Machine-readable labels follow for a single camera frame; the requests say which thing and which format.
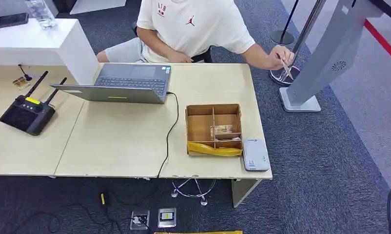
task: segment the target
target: laptop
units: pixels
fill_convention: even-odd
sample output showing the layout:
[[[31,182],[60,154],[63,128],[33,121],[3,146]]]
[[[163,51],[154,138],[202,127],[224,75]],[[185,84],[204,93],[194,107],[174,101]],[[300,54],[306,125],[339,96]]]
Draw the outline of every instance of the laptop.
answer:
[[[163,104],[171,66],[105,63],[94,85],[52,87],[88,101]]]

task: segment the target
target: red logo print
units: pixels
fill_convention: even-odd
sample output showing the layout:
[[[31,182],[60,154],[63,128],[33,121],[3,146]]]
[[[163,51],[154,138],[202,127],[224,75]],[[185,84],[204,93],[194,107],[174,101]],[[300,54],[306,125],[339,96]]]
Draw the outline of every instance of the red logo print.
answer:
[[[193,18],[194,18],[194,16],[191,16],[191,18],[188,20],[188,23],[186,23],[185,25],[191,24],[192,26],[195,27],[195,25],[193,24]]]
[[[167,9],[167,6],[164,4],[158,3],[158,15],[164,17],[165,9]]]

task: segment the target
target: router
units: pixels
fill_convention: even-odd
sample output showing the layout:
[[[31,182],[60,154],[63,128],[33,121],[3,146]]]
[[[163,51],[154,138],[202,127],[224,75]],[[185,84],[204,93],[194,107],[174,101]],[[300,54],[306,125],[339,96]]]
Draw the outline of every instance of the router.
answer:
[[[45,71],[26,95],[19,95],[19,97],[15,99],[15,101],[0,117],[0,122],[33,136],[38,136],[42,132],[43,128],[48,124],[56,112],[49,103],[58,90],[55,89],[46,102],[30,98],[30,95],[35,91],[47,74],[48,71]],[[65,81],[66,77],[60,82],[60,84],[64,84]]]

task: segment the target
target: light wood tabletop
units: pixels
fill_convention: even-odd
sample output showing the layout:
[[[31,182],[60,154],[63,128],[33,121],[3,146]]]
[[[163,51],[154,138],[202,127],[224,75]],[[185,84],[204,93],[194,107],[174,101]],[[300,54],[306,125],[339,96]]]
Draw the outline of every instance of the light wood tabletop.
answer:
[[[24,67],[34,75],[31,85],[45,70],[49,74],[31,95],[37,100],[46,101],[54,90],[51,83],[59,83],[65,76],[66,83],[76,84],[65,67]],[[12,81],[22,76],[18,66],[0,66],[0,117],[20,94],[26,94],[31,86],[19,90]],[[59,159],[68,141],[83,100],[58,92],[51,101],[57,111],[50,123],[39,136],[25,132],[0,122],[0,175],[47,175],[53,176]]]
[[[246,64],[171,64],[169,91],[178,97],[179,120],[169,138],[160,177],[272,179],[272,171],[247,172],[239,157],[195,157],[186,151],[185,108],[238,103],[243,138],[264,138],[250,68]],[[56,176],[156,177],[166,157],[166,135],[176,100],[164,105],[86,101]]]

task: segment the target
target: laptop keyboard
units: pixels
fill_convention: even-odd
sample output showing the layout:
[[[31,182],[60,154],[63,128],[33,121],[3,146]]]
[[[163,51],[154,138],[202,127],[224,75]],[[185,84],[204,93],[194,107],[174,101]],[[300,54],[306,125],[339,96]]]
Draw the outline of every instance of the laptop keyboard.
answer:
[[[165,79],[131,79],[131,78],[114,78],[99,77],[95,83],[96,86],[114,86],[128,88],[151,88],[159,96],[166,92],[167,83]]]

